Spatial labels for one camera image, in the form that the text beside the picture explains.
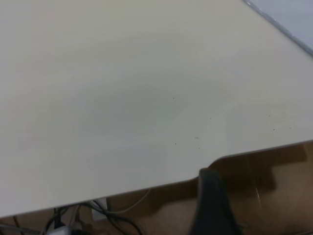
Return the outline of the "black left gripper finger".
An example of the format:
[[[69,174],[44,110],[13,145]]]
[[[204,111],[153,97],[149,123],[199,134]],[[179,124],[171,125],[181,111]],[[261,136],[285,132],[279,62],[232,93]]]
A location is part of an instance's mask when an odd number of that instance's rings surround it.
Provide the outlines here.
[[[199,171],[198,199],[191,235],[241,235],[220,175],[209,168]]]

